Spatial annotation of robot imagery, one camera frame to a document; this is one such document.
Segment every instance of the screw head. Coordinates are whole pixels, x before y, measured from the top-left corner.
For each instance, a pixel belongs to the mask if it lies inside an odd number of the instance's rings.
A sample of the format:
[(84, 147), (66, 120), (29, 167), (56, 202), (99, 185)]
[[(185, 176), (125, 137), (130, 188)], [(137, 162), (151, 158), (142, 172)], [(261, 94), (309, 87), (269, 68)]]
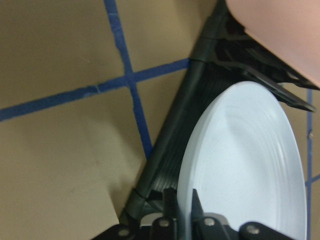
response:
[(166, 228), (169, 226), (169, 224), (170, 224), (170, 222), (165, 218), (162, 218), (159, 220), (160, 227)]
[(207, 217), (204, 219), (204, 224), (207, 225), (207, 226), (213, 226), (215, 225), (215, 220), (211, 217)]
[(247, 227), (246, 227), (246, 230), (248, 231), (248, 233), (250, 233), (250, 234), (258, 234), (258, 233), (260, 233), (260, 230), (259, 230), (259, 228), (256, 228), (256, 226), (254, 226), (254, 225), (248, 225)]
[(119, 237), (126, 237), (130, 234), (130, 230), (128, 227), (122, 227), (118, 231)]

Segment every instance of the metal screw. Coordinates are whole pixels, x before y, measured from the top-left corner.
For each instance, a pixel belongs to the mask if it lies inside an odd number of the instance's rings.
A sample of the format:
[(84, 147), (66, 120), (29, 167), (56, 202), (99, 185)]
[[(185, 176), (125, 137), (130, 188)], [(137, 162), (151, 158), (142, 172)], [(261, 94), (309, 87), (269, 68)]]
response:
[(207, 226), (213, 226), (215, 225), (215, 220), (211, 217), (207, 217), (204, 219), (204, 224)]
[(126, 237), (126, 236), (129, 235), (129, 233), (130, 233), (130, 230), (129, 230), (129, 228), (127, 228), (127, 227), (122, 227), (122, 228), (120, 228), (120, 230), (118, 231), (118, 235), (119, 235), (120, 237)]
[(169, 226), (169, 221), (167, 219), (160, 219), (159, 225), (160, 225), (160, 227), (166, 228)]
[(250, 233), (250, 234), (258, 234), (258, 233), (260, 233), (259, 228), (256, 228), (256, 226), (254, 226), (254, 225), (248, 225), (248, 226), (246, 227), (246, 230), (247, 230), (248, 233)]

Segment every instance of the pink object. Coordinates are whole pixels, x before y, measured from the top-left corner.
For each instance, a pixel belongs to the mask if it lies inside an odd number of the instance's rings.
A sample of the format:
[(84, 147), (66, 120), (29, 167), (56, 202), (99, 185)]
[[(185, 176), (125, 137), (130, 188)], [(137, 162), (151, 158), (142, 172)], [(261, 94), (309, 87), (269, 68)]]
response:
[(320, 87), (320, 0), (226, 0), (248, 35)]

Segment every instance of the plate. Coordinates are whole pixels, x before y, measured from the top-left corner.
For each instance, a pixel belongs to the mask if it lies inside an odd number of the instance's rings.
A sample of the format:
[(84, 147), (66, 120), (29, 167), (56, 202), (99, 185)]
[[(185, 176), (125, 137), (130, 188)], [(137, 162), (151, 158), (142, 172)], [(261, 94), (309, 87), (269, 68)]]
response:
[(276, 98), (254, 82), (240, 82), (204, 111), (187, 144), (177, 200), (182, 239), (190, 239), (192, 191), (205, 213), (239, 227), (260, 222), (305, 240), (306, 194), (294, 133)]

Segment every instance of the white dish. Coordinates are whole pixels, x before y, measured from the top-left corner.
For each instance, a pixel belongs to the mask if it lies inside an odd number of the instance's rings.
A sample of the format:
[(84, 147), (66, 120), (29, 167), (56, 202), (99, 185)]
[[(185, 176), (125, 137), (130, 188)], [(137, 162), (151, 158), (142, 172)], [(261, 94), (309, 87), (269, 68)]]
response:
[(205, 213), (224, 215), (230, 226), (249, 221), (297, 240), (307, 232), (300, 155), (276, 98), (254, 82), (234, 84), (196, 124), (178, 181), (179, 234), (190, 239), (192, 191)]

